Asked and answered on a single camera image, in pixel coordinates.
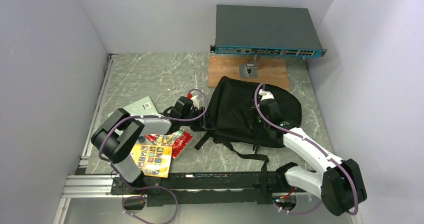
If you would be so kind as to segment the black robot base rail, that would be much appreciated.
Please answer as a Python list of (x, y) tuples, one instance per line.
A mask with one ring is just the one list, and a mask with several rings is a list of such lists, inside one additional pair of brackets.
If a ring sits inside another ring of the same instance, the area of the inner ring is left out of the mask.
[(112, 195), (143, 195), (148, 207), (170, 204), (244, 203), (272, 204), (273, 200), (287, 195), (292, 188), (282, 181), (282, 176), (269, 171), (260, 172), (197, 172), (171, 173), (168, 178), (144, 179), (147, 190), (133, 190), (113, 178)]

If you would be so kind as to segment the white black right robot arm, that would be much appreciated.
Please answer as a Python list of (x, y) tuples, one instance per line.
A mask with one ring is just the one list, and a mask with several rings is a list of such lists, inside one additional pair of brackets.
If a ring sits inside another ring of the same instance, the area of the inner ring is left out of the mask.
[(281, 191), (292, 187), (305, 190), (318, 197), (333, 215), (357, 215), (359, 204), (367, 199), (359, 164), (332, 154), (300, 127), (289, 128), (273, 96), (256, 97), (254, 106), (270, 138), (294, 151), (313, 168), (308, 171), (296, 164), (283, 166), (283, 173), (275, 178), (277, 188)]

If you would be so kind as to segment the black student backpack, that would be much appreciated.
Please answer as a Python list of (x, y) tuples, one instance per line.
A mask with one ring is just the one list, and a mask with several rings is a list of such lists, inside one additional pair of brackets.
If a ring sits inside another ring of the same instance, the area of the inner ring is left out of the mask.
[[(236, 80), (224, 76), (209, 101), (206, 122), (209, 129), (195, 145), (199, 150), (205, 142), (212, 138), (214, 143), (221, 143), (229, 150), (235, 151), (232, 143), (241, 142), (253, 145), (252, 154), (237, 153), (240, 158), (263, 161), (262, 170), (266, 170), (269, 158), (257, 152), (259, 147), (283, 148), (282, 144), (270, 138), (265, 128), (253, 130), (253, 106), (255, 90), (258, 83)], [(289, 128), (300, 127), (302, 122), (302, 106), (299, 100), (288, 91), (268, 85), (277, 101), (284, 123)]]

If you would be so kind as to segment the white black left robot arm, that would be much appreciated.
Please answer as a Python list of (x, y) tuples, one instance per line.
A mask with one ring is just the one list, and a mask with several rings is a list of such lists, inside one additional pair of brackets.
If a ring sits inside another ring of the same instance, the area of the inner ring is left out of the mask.
[(207, 106), (196, 107), (194, 100), (185, 96), (163, 113), (153, 115), (131, 115), (124, 108), (118, 108), (92, 134), (90, 142), (98, 150), (99, 158), (120, 175), (124, 188), (136, 194), (145, 185), (145, 174), (131, 157), (138, 138), (151, 134), (169, 135), (182, 126), (196, 125), (206, 111)]

